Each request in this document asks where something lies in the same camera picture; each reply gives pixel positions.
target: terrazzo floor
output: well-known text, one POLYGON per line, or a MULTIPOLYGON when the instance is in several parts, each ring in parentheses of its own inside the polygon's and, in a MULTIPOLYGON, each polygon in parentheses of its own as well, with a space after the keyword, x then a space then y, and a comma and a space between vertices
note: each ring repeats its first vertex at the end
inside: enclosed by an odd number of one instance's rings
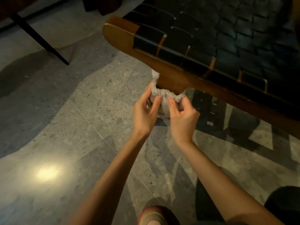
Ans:
MULTIPOLYGON (((141 1, 123 0, 115 14, 141 1)), ((69 66, 18 27, 0 34, 0 224, 65 224, 129 137, 151 69, 103 38, 108 17, 69 0, 28 21, 69 66)), ((298 139, 208 94, 187 94, 201 112, 194 141, 257 201, 300 186, 298 139)), ((195 221, 197 177, 169 126, 159 119, 141 149, 114 224, 137 224, 157 204, 181 224, 195 221)))

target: black metal leg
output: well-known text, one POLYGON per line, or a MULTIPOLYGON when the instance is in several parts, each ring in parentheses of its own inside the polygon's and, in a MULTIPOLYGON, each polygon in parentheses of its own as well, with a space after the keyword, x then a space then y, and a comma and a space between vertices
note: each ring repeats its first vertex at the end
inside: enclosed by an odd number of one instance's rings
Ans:
POLYGON ((17 13, 14 13, 10 17, 14 22, 16 22, 26 33, 28 33, 35 41, 37 41, 45 50, 53 53, 66 65, 69 64, 52 46, 49 45, 26 21, 20 17, 17 13))

